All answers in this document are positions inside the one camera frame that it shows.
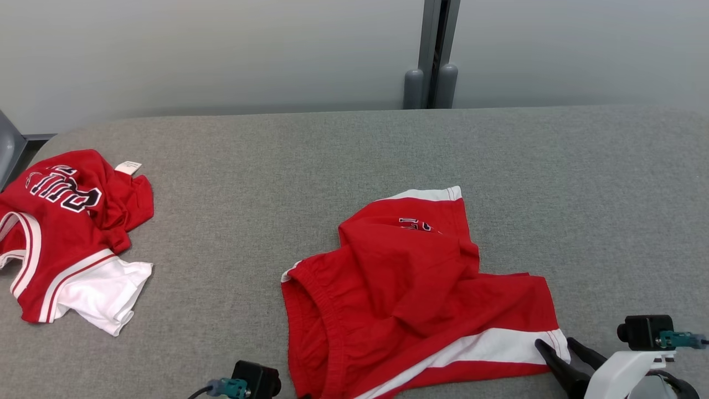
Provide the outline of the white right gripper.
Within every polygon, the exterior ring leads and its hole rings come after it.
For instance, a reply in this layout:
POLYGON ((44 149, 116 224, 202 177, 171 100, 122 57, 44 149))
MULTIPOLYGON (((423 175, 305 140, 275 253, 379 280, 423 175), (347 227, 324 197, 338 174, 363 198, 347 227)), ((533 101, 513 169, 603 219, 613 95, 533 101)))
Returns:
POLYGON ((573 337, 567 338, 570 352, 593 370, 592 378, 565 362, 543 341, 535 340, 540 353, 568 398, 626 398, 649 371, 666 368, 676 351, 618 351, 608 360, 573 337))

